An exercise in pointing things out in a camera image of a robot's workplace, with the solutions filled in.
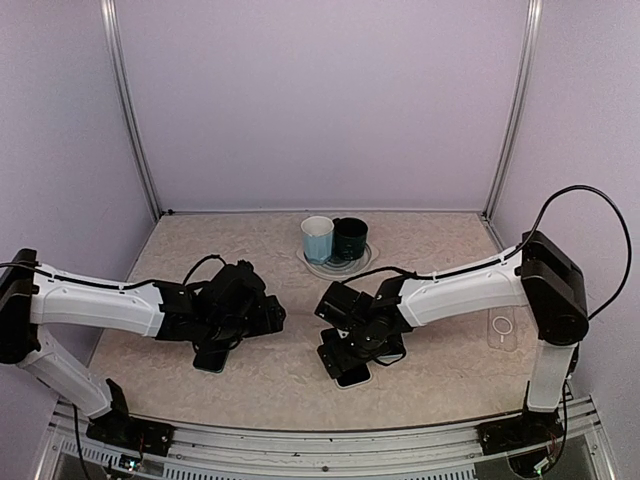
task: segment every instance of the cup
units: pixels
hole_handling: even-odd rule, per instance
[[[333,221],[327,217],[309,217],[300,228],[307,261],[314,265],[327,263],[333,251]]]
[[[369,227],[359,218],[333,220],[333,253],[342,260],[358,260],[367,246]]]

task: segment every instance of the white wall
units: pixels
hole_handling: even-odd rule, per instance
[[[527,5],[119,2],[163,206],[481,210]]]
[[[0,1],[0,261],[122,279],[152,228],[95,0]],[[60,329],[87,359],[97,332]],[[0,366],[0,477],[28,478],[55,395]]]
[[[608,192],[640,254],[640,3],[547,0],[523,122],[496,225],[519,240],[544,199],[572,183]],[[560,199],[542,231],[582,268],[592,311],[616,288],[624,243],[589,194]],[[593,394],[624,479],[640,471],[640,276],[591,322],[575,385]]]

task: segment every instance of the light blue cup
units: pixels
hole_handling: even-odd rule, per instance
[[[327,263],[333,250],[333,221],[327,217],[309,217],[300,228],[307,261],[314,265]]]

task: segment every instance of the beige countertop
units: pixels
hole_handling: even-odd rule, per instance
[[[92,370],[118,383],[134,414],[200,424],[283,430],[354,430],[464,420],[521,408],[536,334],[525,309],[513,309],[507,352],[488,345],[490,312],[435,322],[405,335],[408,356],[372,380],[338,389],[316,348],[329,325],[313,311],[329,282],[296,257],[305,213],[165,216],[138,260],[132,280],[181,281],[201,257],[246,259],[287,310],[282,333],[245,340],[222,374],[192,367],[187,343],[105,331]],[[380,251],[372,268],[398,265],[428,273],[496,253],[474,214],[358,213]],[[205,264],[192,280],[219,269]],[[351,286],[375,293],[384,274]]]

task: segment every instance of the dark green mug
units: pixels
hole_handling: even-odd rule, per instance
[[[359,218],[333,219],[333,255],[341,260],[358,260],[367,246],[369,227]]]

